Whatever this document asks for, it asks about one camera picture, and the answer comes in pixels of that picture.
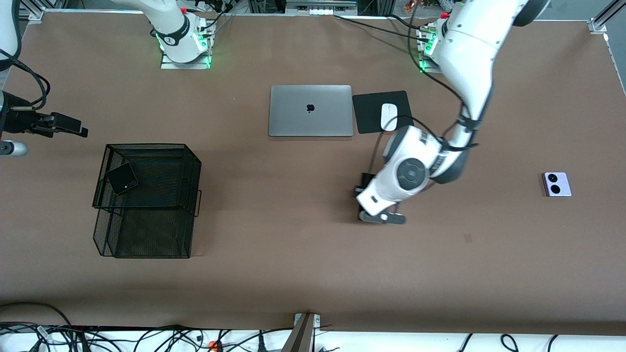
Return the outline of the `white power strip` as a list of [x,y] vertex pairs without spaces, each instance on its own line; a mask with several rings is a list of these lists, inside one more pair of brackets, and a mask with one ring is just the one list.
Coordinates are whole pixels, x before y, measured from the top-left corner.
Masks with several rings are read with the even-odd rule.
[[357,16],[357,0],[284,0],[284,13],[296,16]]

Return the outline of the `lavender flip phone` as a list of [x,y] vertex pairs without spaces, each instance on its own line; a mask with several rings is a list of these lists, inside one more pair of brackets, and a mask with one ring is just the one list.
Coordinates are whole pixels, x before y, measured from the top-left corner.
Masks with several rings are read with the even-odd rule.
[[548,198],[570,198],[572,190],[567,174],[564,172],[545,172],[541,174],[545,194]]

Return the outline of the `black mouse pad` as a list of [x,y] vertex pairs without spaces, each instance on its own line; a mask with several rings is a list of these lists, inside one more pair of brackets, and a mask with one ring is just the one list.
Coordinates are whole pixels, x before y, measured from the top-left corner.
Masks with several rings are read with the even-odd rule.
[[352,96],[354,115],[357,122],[358,133],[380,133],[380,112],[383,103],[393,103],[398,107],[397,129],[404,126],[413,126],[411,119],[409,100],[407,93],[401,91],[388,91],[382,93],[355,94]]

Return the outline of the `white computer mouse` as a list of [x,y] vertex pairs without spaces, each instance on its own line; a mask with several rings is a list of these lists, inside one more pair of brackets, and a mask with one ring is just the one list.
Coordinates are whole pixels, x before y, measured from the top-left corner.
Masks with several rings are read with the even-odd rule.
[[391,132],[397,128],[398,107],[393,103],[383,103],[380,112],[382,131]]

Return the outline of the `grey closed laptop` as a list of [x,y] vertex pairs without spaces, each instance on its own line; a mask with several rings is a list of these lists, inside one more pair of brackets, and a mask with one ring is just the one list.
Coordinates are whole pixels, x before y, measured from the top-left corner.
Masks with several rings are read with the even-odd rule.
[[349,85],[274,85],[270,90],[271,137],[350,137],[353,90]]

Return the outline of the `aluminium mount post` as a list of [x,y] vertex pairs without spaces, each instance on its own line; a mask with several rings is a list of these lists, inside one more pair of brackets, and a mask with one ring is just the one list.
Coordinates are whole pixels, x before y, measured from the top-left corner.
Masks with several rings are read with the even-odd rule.
[[314,352],[315,331],[320,326],[319,314],[297,313],[294,327],[280,352]]

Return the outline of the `black flip phone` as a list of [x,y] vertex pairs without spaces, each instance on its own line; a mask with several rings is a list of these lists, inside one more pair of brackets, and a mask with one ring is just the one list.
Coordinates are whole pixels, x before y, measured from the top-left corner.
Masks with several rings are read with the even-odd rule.
[[138,186],[138,179],[130,163],[126,162],[122,165],[108,170],[105,176],[111,185],[112,192],[121,195]]

